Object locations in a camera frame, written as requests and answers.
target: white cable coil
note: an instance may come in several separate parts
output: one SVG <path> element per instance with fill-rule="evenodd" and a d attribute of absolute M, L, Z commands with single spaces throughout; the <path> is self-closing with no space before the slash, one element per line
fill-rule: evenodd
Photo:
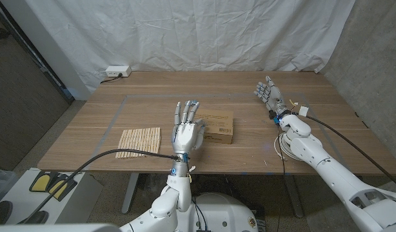
<path fill-rule="evenodd" d="M 286 157 L 282 157 L 281 154 L 277 151 L 277 147 L 275 146 L 275 144 L 277 143 L 277 139 L 279 139 L 279 144 L 280 144 L 280 148 L 281 151 L 283 151 L 287 156 L 289 156 L 289 158 L 298 160 L 298 161 L 302 161 L 302 159 L 300 159 L 299 157 L 296 157 L 292 152 L 291 152 L 291 148 L 290 145 L 284 141 L 284 139 L 282 138 L 284 136 L 285 133 L 281 133 L 277 138 L 275 138 L 274 141 L 274 150 L 275 152 L 277 152 L 277 155 L 280 156 L 281 159 L 284 159 L 285 161 L 287 161 Z"/>

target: cardboard box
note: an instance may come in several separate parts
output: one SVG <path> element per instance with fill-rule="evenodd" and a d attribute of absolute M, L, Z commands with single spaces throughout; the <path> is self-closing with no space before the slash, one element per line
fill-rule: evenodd
<path fill-rule="evenodd" d="M 231 144 L 233 135 L 232 111 L 199 108 L 195 119 L 203 119 L 205 121 L 205 142 Z"/>

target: black cable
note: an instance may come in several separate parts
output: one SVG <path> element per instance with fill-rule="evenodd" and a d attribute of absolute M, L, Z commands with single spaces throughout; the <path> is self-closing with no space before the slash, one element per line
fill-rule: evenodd
<path fill-rule="evenodd" d="M 201 213 L 201 215 L 203 216 L 204 219 L 204 224 L 205 224 L 205 230 L 208 231 L 208 226 L 206 226 L 206 221 L 205 221 L 205 217 L 203 215 L 203 212 L 201 211 L 201 209 L 199 208 L 199 206 L 197 205 L 197 202 L 195 200 L 192 200 L 192 202 L 195 204 L 195 206 L 198 208 L 199 212 Z"/>
<path fill-rule="evenodd" d="M 109 150 L 109 151 L 105 151 L 102 152 L 94 157 L 92 157 L 90 160 L 86 161 L 84 164 L 82 164 L 82 166 L 80 166 L 79 168 L 77 168 L 72 174 L 70 174 L 70 176 L 68 178 L 66 178 L 62 184 L 60 184 L 55 191 L 53 191 L 51 194 L 49 194 L 48 197 L 46 197 L 46 199 L 35 209 L 35 211 L 33 211 L 33 213 L 30 214 L 30 216 L 23 222 L 24 224 L 27 223 L 37 212 L 39 212 L 39 210 L 41 210 L 43 208 L 43 206 L 45 206 L 45 204 L 71 179 L 73 179 L 80 171 L 82 171 L 82 169 L 84 169 L 87 165 L 89 165 L 91 162 L 101 158 L 104 155 L 108 155 L 111 153 L 116 153 L 116 152 L 120 152 L 120 151 L 125 151 L 125 152 L 133 152 L 133 153 L 139 153 L 139 154 L 143 154 L 143 155 L 150 155 L 150 156 L 154 156 L 154 157 L 160 157 L 160 158 L 169 158 L 169 159 L 177 159 L 178 156 L 176 155 L 161 155 L 161 154 L 156 154 L 156 153 L 152 153 L 152 152 L 147 152 L 147 151 L 139 151 L 139 150 L 133 150 L 133 149 L 113 149 L 113 150 Z"/>
<path fill-rule="evenodd" d="M 115 77 L 115 78 L 113 78 L 113 79 L 101 81 L 101 84 L 102 84 L 102 83 L 105 83 L 105 82 L 110 82 L 110 81 L 116 80 L 116 79 L 118 79 L 118 78 L 120 78 L 120 77 L 122 77 L 122 73 L 119 73 L 118 76 Z"/>
<path fill-rule="evenodd" d="M 198 209 L 197 209 L 197 204 L 195 204 L 195 211 L 197 212 L 197 216 L 198 216 L 198 229 L 201 229 L 201 221 L 199 220 L 199 214 L 198 214 Z"/>
<path fill-rule="evenodd" d="M 280 126 L 279 125 L 277 125 L 277 130 L 278 130 L 278 136 L 280 136 Z M 284 176 L 286 174 L 286 166 L 284 164 L 284 156 L 282 155 L 281 144 L 280 144 L 280 140 L 279 139 L 278 139 L 278 147 L 280 147 L 281 161 L 282 161 L 282 182 L 283 182 L 282 186 L 284 187 L 284 190 L 285 190 L 286 180 L 284 179 Z M 282 204 L 283 196 L 284 196 L 284 194 L 281 195 L 280 204 Z M 279 212 L 278 212 L 277 232 L 278 232 L 278 229 L 280 228 L 280 218 L 281 218 L 281 207 L 279 207 Z"/>
<path fill-rule="evenodd" d="M 391 181 L 393 181 L 396 184 L 396 179 L 390 173 L 388 173 L 382 166 L 380 166 L 380 164 L 375 162 L 370 156 L 368 156 L 364 151 L 362 151 L 352 141 L 348 140 L 344 135 L 340 134 L 337 130 L 333 129 L 331 126 L 323 123 L 322 121 L 320 121 L 318 119 L 315 119 L 315 118 L 310 117 L 308 115 L 306 116 L 306 118 L 307 119 L 311 119 L 313 121 L 316 121 L 319 124 L 322 124 L 323 126 L 325 126 L 328 129 L 332 130 L 332 132 L 336 133 L 338 136 L 340 136 L 342 139 L 344 139 L 346 142 L 348 142 L 348 144 L 352 145 L 357 151 L 359 151 L 361 153 L 361 155 L 364 155 L 364 157 L 366 157 L 372 164 L 374 164 L 377 168 L 379 168 Z"/>

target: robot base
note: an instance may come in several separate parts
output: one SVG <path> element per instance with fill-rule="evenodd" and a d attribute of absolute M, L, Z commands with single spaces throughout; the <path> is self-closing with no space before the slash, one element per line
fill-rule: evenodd
<path fill-rule="evenodd" d="M 203 212 L 208 231 L 258 231 L 254 214 L 243 203 L 231 196 L 222 193 L 204 193 L 194 200 Z M 201 229 L 204 231 L 204 219 L 199 210 L 198 214 Z M 178 226 L 175 231 L 185 232 L 199 229 L 194 203 L 191 203 L 186 212 L 178 211 L 177 217 Z"/>

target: wire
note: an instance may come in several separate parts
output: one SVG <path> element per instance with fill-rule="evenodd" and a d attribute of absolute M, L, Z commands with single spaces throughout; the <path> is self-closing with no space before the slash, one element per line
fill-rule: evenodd
<path fill-rule="evenodd" d="M 49 194 L 48 197 L 46 197 L 46 199 L 33 211 L 33 213 L 30 214 L 30 216 L 23 222 L 24 224 L 27 223 L 37 212 L 39 212 L 39 210 L 41 210 L 43 208 L 43 206 L 45 206 L 45 204 L 71 179 L 73 179 L 74 176 L 76 176 L 80 171 L 82 171 L 82 169 L 84 169 L 87 165 L 89 165 L 90 163 L 92 163 L 93 161 L 101 158 L 104 155 L 108 155 L 111 153 L 116 153 L 116 152 L 120 152 L 120 151 L 126 151 L 126 152 L 133 152 L 133 153 L 139 153 L 139 154 L 143 154 L 143 155 L 150 155 L 153 157 L 160 157 L 160 158 L 169 158 L 169 159 L 177 159 L 178 156 L 176 155 L 161 155 L 161 154 L 157 154 L 157 153 L 152 153 L 152 152 L 147 152 L 147 151 L 139 151 L 139 150 L 133 150 L 133 149 L 113 149 L 113 150 L 109 150 L 109 151 L 105 151 L 102 152 L 94 157 L 92 157 L 90 160 L 86 161 L 84 164 L 82 164 L 82 166 L 80 166 L 79 168 L 77 168 L 72 174 L 70 174 L 70 176 L 68 178 L 66 178 L 62 184 L 60 184 L 55 191 L 53 191 L 51 194 Z"/>
<path fill-rule="evenodd" d="M 197 209 L 197 204 L 195 204 L 195 211 L 197 212 L 197 216 L 198 216 L 198 229 L 201 229 L 201 221 L 199 220 L 199 214 L 198 214 L 198 209 Z"/>
<path fill-rule="evenodd" d="M 105 82 L 110 82 L 110 81 L 116 80 L 116 79 L 118 79 L 118 78 L 120 78 L 120 77 L 122 77 L 122 73 L 119 73 L 118 76 L 115 77 L 115 78 L 113 78 L 113 79 L 101 81 L 101 84 L 102 84 L 102 83 L 105 83 Z"/>
<path fill-rule="evenodd" d="M 299 157 L 297 157 L 296 155 L 294 155 L 294 153 L 291 151 L 291 147 L 290 145 L 283 139 L 285 133 L 281 133 L 277 138 L 275 138 L 274 141 L 274 150 L 275 152 L 278 154 L 278 156 L 281 157 L 281 154 L 277 151 L 277 147 L 275 146 L 275 143 L 277 142 L 277 140 L 279 141 L 280 144 L 280 149 L 284 151 L 284 153 L 289 156 L 289 158 L 298 160 L 298 161 L 302 161 L 302 159 L 300 159 Z"/>
<path fill-rule="evenodd" d="M 356 146 L 352 141 L 350 141 L 349 139 L 347 139 L 344 135 L 340 134 L 337 130 L 335 130 L 334 128 L 332 128 L 331 126 L 323 123 L 322 121 L 315 119 L 313 117 L 310 116 L 306 116 L 307 119 L 311 119 L 313 121 L 318 122 L 319 124 L 322 124 L 323 126 L 327 127 L 328 129 L 332 130 L 332 132 L 336 133 L 338 136 L 340 136 L 342 139 L 344 139 L 346 142 L 348 142 L 348 144 L 352 145 L 357 151 L 359 151 L 362 155 L 364 155 L 364 157 L 366 157 L 372 164 L 374 164 L 377 168 L 380 169 L 380 171 L 382 171 L 391 181 L 393 181 L 396 184 L 396 179 L 390 174 L 388 173 L 382 166 L 380 166 L 380 164 L 378 164 L 377 162 L 375 162 L 370 156 L 368 156 L 364 151 L 362 151 L 358 146 Z"/>
<path fill-rule="evenodd" d="M 199 208 L 199 206 L 197 205 L 197 198 L 195 198 L 195 200 L 192 200 L 192 202 L 195 204 L 195 207 L 198 208 L 199 212 L 201 213 L 201 215 L 203 216 L 204 219 L 204 224 L 205 224 L 205 230 L 208 231 L 208 227 L 206 226 L 206 221 L 205 221 L 205 217 L 203 215 L 203 212 L 201 211 L 201 209 Z"/>
<path fill-rule="evenodd" d="M 278 130 L 278 137 L 280 136 L 280 126 L 277 125 L 277 130 Z M 282 156 L 282 150 L 281 150 L 281 145 L 280 145 L 280 140 L 278 140 L 278 145 L 280 147 L 280 153 Z M 284 179 L 284 176 L 286 174 L 286 166 L 284 164 L 284 159 L 281 159 L 282 161 L 282 182 L 283 182 L 283 186 L 284 186 L 284 190 L 285 190 L 285 184 L 286 184 L 286 180 Z M 279 206 L 279 212 L 278 212 L 278 223 L 277 223 L 277 232 L 278 229 L 280 228 L 280 218 L 281 218 L 281 207 Z"/>

